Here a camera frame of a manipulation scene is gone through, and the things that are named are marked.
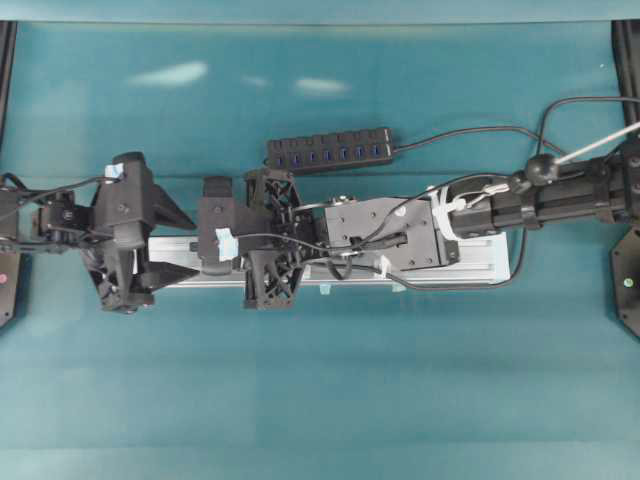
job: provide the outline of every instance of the teal table surface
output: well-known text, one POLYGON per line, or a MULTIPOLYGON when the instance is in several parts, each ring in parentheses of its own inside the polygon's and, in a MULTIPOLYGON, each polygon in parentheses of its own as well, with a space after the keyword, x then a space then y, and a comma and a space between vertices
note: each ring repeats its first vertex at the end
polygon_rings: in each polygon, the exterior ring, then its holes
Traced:
MULTIPOLYGON (((558 97, 617 93, 608 22, 23 23, 0 167, 55 186, 140 149, 195 215, 200 177, 240 191, 269 138, 535 128, 558 97)), ((549 138, 570 149, 622 125, 619 105, 567 106, 549 138)), ((406 195, 531 153, 468 136, 299 184, 309 202, 406 195)), ((240 289, 166 289, 114 316, 77 254, 37 257, 0 332, 0 478, 637 478, 640 342, 615 318, 608 264, 624 232, 534 232, 497 291, 309 287, 270 312, 243 310, 240 289)))

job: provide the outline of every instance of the robotic arm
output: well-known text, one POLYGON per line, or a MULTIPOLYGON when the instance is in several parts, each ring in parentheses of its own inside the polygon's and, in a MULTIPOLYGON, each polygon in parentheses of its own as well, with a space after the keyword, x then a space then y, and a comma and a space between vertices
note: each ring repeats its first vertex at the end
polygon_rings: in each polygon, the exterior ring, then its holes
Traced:
MULTIPOLYGON (((370 132, 377 149, 363 145, 358 160, 363 164, 386 161, 380 152, 390 155, 393 151, 390 131, 370 132), (386 132, 383 140, 388 143, 380 141, 380 132, 386 132)), ((245 307, 258 309, 290 307, 309 264, 325 266, 339 280, 360 269, 419 290, 487 288, 499 285, 417 286, 403 281, 402 275, 454 264, 461 240, 508 229, 526 232, 582 217, 610 224, 640 222, 637 139, 589 161, 569 163, 566 156, 536 155, 511 175, 470 175, 409 198, 356 201, 340 197, 325 204, 302 203, 293 172, 307 173, 305 159, 321 158, 323 149, 333 158, 340 158, 342 152, 353 155, 356 150, 349 139, 363 135, 344 132, 275 141, 292 145, 291 150, 279 160, 270 148, 268 168, 246 175, 246 203, 233 198, 230 178, 205 179, 197 245, 203 273, 245 272, 245 307)), ((640 305, 636 306, 640 298, 629 287, 640 271, 640 257, 628 255, 639 250, 637 236, 632 230, 622 240, 613 251, 612 264, 619 315, 640 335, 640 305)))
POLYGON ((0 251, 64 253, 78 250, 106 311, 134 313, 154 303, 153 292, 198 272, 149 260, 149 236, 156 225, 193 230, 195 225, 153 181, 144 156, 131 152, 113 159, 106 177, 54 190, 0 189, 0 251), (98 183, 90 206, 75 203, 74 188, 98 183), (38 204, 31 239, 19 233, 20 210, 38 204))

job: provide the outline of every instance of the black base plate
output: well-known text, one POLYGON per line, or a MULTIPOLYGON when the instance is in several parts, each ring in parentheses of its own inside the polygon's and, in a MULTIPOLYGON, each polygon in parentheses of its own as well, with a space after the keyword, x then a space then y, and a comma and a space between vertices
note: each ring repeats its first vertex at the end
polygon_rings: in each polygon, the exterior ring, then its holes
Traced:
POLYGON ((20 274, 20 254, 0 254, 0 327, 13 318, 20 274))
POLYGON ((631 229, 611 251, 618 317, 640 337, 640 229, 631 229))

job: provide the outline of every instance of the white tape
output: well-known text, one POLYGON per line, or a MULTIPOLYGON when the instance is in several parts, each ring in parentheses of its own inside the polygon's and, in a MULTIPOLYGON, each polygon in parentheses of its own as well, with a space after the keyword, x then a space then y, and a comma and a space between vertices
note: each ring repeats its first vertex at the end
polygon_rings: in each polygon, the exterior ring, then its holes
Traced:
POLYGON ((115 165, 107 165, 104 167, 104 176, 107 178, 120 178, 124 173, 124 164, 116 163, 115 165))
POLYGON ((447 203, 447 194, 449 193, 449 187, 443 187, 439 191, 428 192, 431 197, 431 212, 433 218, 436 219, 440 233, 446 240, 460 241, 459 238, 451 227, 451 221, 449 220, 449 213, 458 212, 463 210, 467 206, 467 201, 464 198, 455 199, 451 203, 447 203))
POLYGON ((231 260, 238 256, 238 239, 231 234, 228 228, 216 228, 218 237, 218 251, 220 261, 231 260))
POLYGON ((374 278, 384 280, 387 278, 387 272, 389 271, 389 267, 391 267, 391 262, 384 255, 380 255, 379 263, 380 273, 374 274, 374 278))

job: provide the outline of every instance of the white cable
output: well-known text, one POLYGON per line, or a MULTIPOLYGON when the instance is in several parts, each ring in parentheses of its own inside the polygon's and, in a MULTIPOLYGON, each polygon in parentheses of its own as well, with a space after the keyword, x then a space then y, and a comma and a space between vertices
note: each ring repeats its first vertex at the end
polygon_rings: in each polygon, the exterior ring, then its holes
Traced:
POLYGON ((611 135, 607 135, 606 137, 598 140, 597 142, 590 143, 589 145, 582 147, 581 149, 576 150, 575 152, 571 152, 563 157, 557 158, 556 160, 554 160, 554 163, 556 165, 566 163, 570 160, 573 160, 576 157, 579 157, 580 155, 584 155, 585 153, 590 152, 591 150, 595 150, 596 148, 604 145, 605 143, 609 143, 615 140, 616 138, 623 137, 627 133, 634 132, 636 130, 640 130, 640 122, 633 123, 628 127, 623 128, 622 130, 618 130, 617 132, 614 132, 611 135))

